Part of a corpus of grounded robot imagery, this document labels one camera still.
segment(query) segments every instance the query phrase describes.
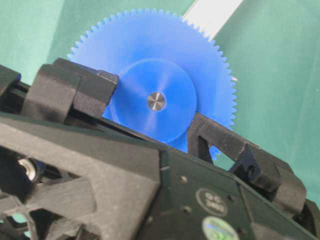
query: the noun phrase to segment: blue gear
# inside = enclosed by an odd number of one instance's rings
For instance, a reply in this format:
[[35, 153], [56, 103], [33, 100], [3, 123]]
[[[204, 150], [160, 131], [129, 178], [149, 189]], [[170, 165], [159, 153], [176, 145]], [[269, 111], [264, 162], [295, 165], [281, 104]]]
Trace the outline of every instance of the blue gear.
[[[68, 58], [119, 75], [103, 117], [187, 151], [195, 112], [230, 128], [235, 89], [222, 51], [182, 17], [149, 9], [105, 18], [80, 37]], [[155, 111], [148, 96], [161, 93]], [[219, 151], [212, 147], [211, 156]]]

